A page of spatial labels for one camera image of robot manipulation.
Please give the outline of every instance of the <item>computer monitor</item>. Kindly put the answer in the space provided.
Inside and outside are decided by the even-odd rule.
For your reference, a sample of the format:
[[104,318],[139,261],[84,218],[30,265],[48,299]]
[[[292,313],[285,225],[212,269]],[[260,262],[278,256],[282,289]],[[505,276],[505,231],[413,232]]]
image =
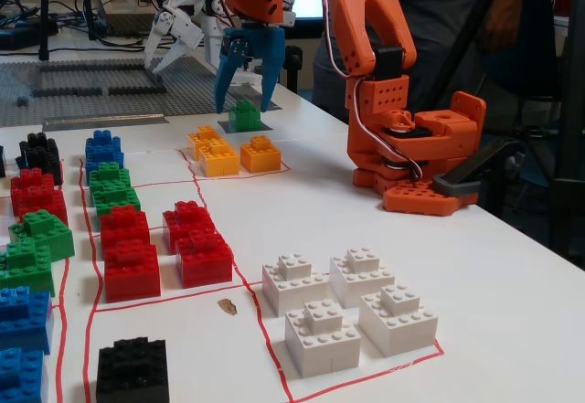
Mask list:
[[321,0],[294,0],[296,24],[284,29],[289,39],[320,37],[323,33],[323,7]]

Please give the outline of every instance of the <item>gray lego baseplate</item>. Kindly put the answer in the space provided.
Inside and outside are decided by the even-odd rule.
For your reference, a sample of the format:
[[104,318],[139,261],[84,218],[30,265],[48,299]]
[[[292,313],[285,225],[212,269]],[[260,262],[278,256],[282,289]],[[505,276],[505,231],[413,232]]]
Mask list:
[[[74,117],[215,112],[215,75],[194,58],[180,58],[160,76],[142,63],[137,58],[0,64],[0,127]],[[235,103],[229,94],[225,109]]]

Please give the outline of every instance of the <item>white lego brick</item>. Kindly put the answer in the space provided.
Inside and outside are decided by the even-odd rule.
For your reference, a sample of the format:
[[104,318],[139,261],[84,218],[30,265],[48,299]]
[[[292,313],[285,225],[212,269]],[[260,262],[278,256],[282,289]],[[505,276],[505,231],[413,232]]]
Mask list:
[[355,368],[359,365],[361,336],[343,320],[335,332],[314,334],[306,325],[303,310],[286,314],[284,342],[302,377]]
[[346,255],[347,264],[354,273],[373,272],[378,270],[380,258],[372,249],[349,249]]
[[287,281],[278,265],[262,267],[262,293],[278,316],[292,309],[302,309],[306,302],[324,300],[329,279],[311,269],[309,277]]
[[329,284],[345,308],[357,307],[359,299],[377,293],[394,284],[394,274],[380,262],[378,270],[355,273],[345,258],[333,257],[329,269]]
[[341,330],[341,307],[331,300],[308,302],[304,305],[304,322],[313,334],[332,333]]
[[420,297],[402,283],[385,286],[380,291],[380,301],[392,316],[415,313],[420,305]]
[[278,269],[287,281],[311,276],[311,263],[302,254],[282,255],[278,258]]
[[360,299],[359,327],[386,357],[434,345],[438,322],[437,314],[425,309],[392,316],[377,294]]

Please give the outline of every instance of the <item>yellow lego brick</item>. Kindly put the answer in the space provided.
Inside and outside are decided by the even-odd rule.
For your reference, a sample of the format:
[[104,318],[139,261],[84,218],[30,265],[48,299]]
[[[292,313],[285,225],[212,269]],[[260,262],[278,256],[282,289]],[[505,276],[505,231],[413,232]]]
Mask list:
[[210,146],[200,150],[201,165],[206,177],[239,175],[239,158],[225,140],[210,140]]
[[250,144],[243,144],[239,153],[241,164],[250,173],[281,169],[281,151],[274,147],[265,135],[252,136]]
[[198,126],[197,133],[190,133],[186,136],[187,151],[195,159],[199,161],[199,150],[202,147],[209,147],[211,140],[221,140],[222,138],[216,133],[211,126]]

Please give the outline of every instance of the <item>table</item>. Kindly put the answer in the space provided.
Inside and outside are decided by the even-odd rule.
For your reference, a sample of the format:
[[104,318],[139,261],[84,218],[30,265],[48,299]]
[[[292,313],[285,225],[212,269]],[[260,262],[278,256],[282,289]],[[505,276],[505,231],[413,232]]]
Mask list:
[[[78,48],[94,45],[65,33],[58,39],[51,46],[66,40]],[[206,179],[183,155],[188,133],[201,124],[219,129],[218,118],[227,115],[174,117],[168,124],[112,130],[122,138],[126,167],[159,254],[163,294],[152,300],[107,304],[96,296],[103,263],[80,162],[91,130],[50,134],[63,158],[63,190],[77,251],[69,261],[53,264],[59,294],[52,353],[46,357],[50,402],[94,401],[98,350],[138,336],[166,340],[173,403],[582,400],[581,270],[479,207],[451,217],[383,211],[378,195],[351,184],[346,127],[281,86],[274,101],[283,110],[267,112],[262,120],[273,129],[266,134],[282,150],[285,165],[269,175]],[[39,130],[0,129],[9,176],[17,173],[18,142]],[[224,137],[235,147],[250,138],[246,133]],[[8,194],[5,179],[0,181],[0,244],[8,242],[6,229],[14,222]],[[162,213],[180,200],[207,205],[235,254],[239,274],[234,270],[232,283],[180,288],[160,229]],[[360,368],[302,380],[283,346],[282,318],[273,316],[256,284],[261,265],[283,253],[302,252],[328,272],[331,257],[355,246],[376,249],[397,280],[416,288],[439,314],[438,344],[416,357],[387,360],[365,338]],[[260,302],[261,320],[247,283]],[[222,312],[221,299],[230,299],[238,314]],[[348,316],[355,319],[355,311]],[[271,353],[282,363],[285,380]]]

